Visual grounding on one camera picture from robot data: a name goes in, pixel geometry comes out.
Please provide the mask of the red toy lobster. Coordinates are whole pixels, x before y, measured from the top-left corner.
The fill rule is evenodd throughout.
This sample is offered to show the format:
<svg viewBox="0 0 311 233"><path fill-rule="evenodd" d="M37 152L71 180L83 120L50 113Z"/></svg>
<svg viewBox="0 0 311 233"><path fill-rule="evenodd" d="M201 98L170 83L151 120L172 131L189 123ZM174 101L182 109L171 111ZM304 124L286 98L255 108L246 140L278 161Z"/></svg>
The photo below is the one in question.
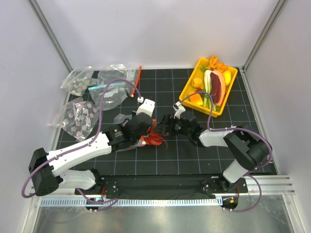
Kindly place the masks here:
<svg viewBox="0 0 311 233"><path fill-rule="evenodd" d="M160 133L156 133L154 131L155 127L156 127L156 119L153 119L152 127L150 127L147 131L148 134L140 138L142 142L144 142L143 145L160 146L164 143L166 146L165 149L167 149L168 148L167 141L160 135Z"/></svg>

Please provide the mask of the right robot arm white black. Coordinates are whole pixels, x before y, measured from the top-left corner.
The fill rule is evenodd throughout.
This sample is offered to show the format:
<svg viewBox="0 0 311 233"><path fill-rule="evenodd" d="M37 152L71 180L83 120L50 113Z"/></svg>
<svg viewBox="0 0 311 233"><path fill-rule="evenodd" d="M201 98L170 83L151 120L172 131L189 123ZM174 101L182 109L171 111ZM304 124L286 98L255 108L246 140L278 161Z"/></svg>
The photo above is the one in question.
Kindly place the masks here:
<svg viewBox="0 0 311 233"><path fill-rule="evenodd" d="M227 147L234 161L222 172L216 182L224 192L231 192L246 174L272 158L270 143L260 134L242 126L223 129L203 128L189 111L179 116L165 115L154 132L160 135L182 134L197 147Z"/></svg>

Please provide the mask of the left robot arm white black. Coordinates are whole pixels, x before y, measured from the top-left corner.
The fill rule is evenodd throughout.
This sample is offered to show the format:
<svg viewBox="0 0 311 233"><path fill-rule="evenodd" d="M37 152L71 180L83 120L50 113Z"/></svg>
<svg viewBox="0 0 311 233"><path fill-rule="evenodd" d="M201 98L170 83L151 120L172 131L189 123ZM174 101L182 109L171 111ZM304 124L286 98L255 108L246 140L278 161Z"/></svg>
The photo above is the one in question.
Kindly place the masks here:
<svg viewBox="0 0 311 233"><path fill-rule="evenodd" d="M100 193L103 182L97 171L69 169L97 156L137 146L153 126L153 118L140 113L125 118L122 123L107 125L93 137L69 147L49 152L43 148L35 150L28 167L35 195L51 194L61 186L88 190L91 194Z"/></svg>

